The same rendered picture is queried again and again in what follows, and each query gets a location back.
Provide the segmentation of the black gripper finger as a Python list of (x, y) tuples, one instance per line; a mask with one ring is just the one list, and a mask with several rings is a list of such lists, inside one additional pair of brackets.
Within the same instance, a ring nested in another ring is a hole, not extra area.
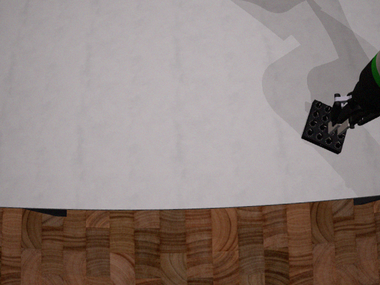
[[(373, 114), (373, 113), (368, 113), (366, 111), (364, 112), (359, 112), (356, 115), (352, 115), (351, 117), (348, 118), (348, 120), (344, 121), (341, 126), (337, 129), (338, 135), (341, 135), (344, 133), (346, 130), (354, 129), (354, 125), (357, 124), (358, 126), (364, 125), (371, 120), (377, 118), (380, 116), (379, 114)], [(363, 118), (363, 120), (362, 120)]]
[(358, 105), (353, 110), (350, 108), (347, 103), (348, 99), (351, 99), (350, 96), (340, 96), (336, 93), (334, 95), (335, 104), (333, 104), (331, 109), (331, 121), (328, 123), (328, 133), (332, 134), (336, 129), (338, 129), (341, 124), (346, 121), (352, 115), (356, 115), (358, 112), (361, 112), (363, 109)]

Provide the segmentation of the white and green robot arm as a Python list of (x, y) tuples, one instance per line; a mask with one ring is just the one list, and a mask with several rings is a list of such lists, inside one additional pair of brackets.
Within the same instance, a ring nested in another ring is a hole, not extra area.
[(359, 85), (365, 99), (380, 109), (380, 51), (360, 73)]

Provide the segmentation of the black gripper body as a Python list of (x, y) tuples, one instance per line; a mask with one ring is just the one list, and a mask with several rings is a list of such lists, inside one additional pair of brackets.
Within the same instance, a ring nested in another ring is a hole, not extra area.
[(363, 96), (362, 92), (360, 91), (360, 85), (359, 82), (357, 82), (354, 90), (347, 94), (347, 96), (351, 95), (351, 99), (348, 99), (347, 102), (350, 106), (350, 108), (353, 110), (356, 106), (360, 106), (363, 110), (361, 112), (368, 112), (377, 114), (380, 113), (380, 109), (372, 106)]

